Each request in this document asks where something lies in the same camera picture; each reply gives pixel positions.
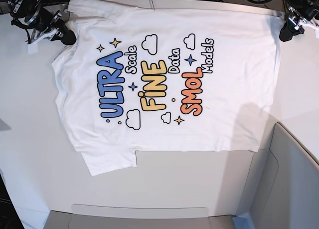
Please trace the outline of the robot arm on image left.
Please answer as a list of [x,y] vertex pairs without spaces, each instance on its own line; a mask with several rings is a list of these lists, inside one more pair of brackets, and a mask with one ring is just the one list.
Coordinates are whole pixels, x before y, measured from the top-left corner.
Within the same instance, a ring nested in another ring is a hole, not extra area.
[[62,19],[60,10],[55,13],[43,7],[43,0],[8,0],[11,25],[23,29],[27,34],[27,46],[37,46],[43,39],[73,45],[76,36]]

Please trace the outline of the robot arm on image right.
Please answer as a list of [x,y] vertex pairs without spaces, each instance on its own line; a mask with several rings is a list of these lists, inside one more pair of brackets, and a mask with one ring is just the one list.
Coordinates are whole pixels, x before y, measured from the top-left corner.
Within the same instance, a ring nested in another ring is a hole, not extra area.
[[305,27],[315,31],[319,37],[319,0],[283,0],[286,7],[284,26],[279,39],[290,41],[294,36],[304,34]]

